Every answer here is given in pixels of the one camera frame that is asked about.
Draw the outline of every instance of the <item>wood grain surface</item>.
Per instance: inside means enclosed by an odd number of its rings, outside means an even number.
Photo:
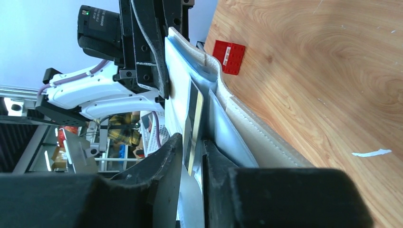
[[[205,49],[247,47],[230,90],[317,167],[346,171],[377,227],[403,227],[403,1],[219,0]],[[379,149],[391,153],[357,157]]]

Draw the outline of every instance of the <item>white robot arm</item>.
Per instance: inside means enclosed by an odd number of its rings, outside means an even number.
[[[107,62],[92,74],[90,70],[94,68],[96,66],[54,75],[46,91],[48,102],[66,110],[80,107],[79,113],[90,120],[132,111],[163,111],[161,104],[155,102],[157,89],[135,94],[114,81],[113,75],[118,73],[118,67],[113,62]],[[68,81],[83,73],[87,75],[81,79],[58,85],[61,80]]]

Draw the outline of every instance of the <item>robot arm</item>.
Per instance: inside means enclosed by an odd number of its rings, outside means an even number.
[[[118,67],[113,62],[107,62],[100,70],[91,73],[89,67],[70,74],[55,74],[50,80],[46,95],[48,102],[54,106],[70,110],[80,107],[79,112],[87,119],[97,119],[117,113],[149,110],[163,111],[160,103],[155,102],[158,90],[135,94],[118,81],[113,75],[118,73]],[[86,73],[87,76],[61,85],[58,81],[73,78]]]
[[[119,113],[163,111],[169,97],[164,38],[169,27],[188,37],[187,15],[193,4],[120,0],[120,14],[81,6],[78,45],[87,55],[109,62],[70,74],[48,69],[43,79],[48,90],[39,92],[35,109],[70,126]]]

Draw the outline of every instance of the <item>red lego brick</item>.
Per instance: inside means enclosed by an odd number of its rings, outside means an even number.
[[[238,75],[244,54],[244,45],[215,41],[213,56],[219,60],[226,74]]]

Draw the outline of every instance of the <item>card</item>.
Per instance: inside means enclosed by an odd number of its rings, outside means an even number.
[[[196,143],[200,139],[199,129],[202,117],[203,95],[192,80],[189,90],[189,109],[183,131],[183,153],[184,165],[188,174],[192,175],[194,157],[197,149]]]

